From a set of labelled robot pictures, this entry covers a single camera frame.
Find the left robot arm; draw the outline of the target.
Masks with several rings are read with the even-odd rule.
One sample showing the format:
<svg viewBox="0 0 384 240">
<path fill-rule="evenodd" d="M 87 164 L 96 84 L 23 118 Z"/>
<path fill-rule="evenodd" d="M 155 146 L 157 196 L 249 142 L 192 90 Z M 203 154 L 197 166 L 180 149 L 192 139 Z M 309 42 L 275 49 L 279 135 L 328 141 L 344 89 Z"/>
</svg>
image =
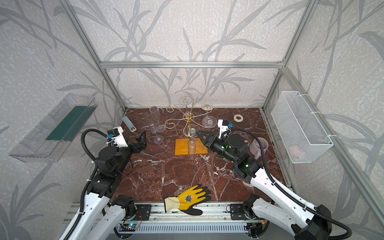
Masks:
<svg viewBox="0 0 384 240">
<path fill-rule="evenodd" d="M 125 168 L 131 164 L 133 154 L 147 148 L 146 132 L 142 132 L 134 143 L 127 143 L 122 127 L 103 133 L 87 129 L 81 135 L 81 145 L 95 164 L 90 179 L 81 193 L 80 207 L 61 235 L 62 240 L 105 240 L 122 220 L 135 217 L 137 208 L 134 199 L 117 196 L 112 200 L 122 181 Z M 86 144 L 86 135 L 97 133 L 107 141 L 106 147 L 95 157 Z"/>
</svg>

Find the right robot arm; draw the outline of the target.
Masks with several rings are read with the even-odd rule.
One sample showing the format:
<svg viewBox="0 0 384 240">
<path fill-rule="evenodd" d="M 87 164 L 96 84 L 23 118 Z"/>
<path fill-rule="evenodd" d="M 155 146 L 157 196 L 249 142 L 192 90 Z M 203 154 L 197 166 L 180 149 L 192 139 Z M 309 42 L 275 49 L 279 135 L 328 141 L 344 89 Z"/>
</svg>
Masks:
<svg viewBox="0 0 384 240">
<path fill-rule="evenodd" d="M 248 154 L 248 145 L 239 134 L 220 138 L 211 131 L 198 131 L 202 144 L 218 156 L 233 163 L 233 172 L 254 188 L 265 193 L 273 203 L 258 196 L 245 201 L 250 217 L 262 218 L 284 229 L 296 240 L 345 240 L 353 231 L 332 219 L 330 210 L 301 198 L 273 177 L 267 163 Z"/>
</svg>

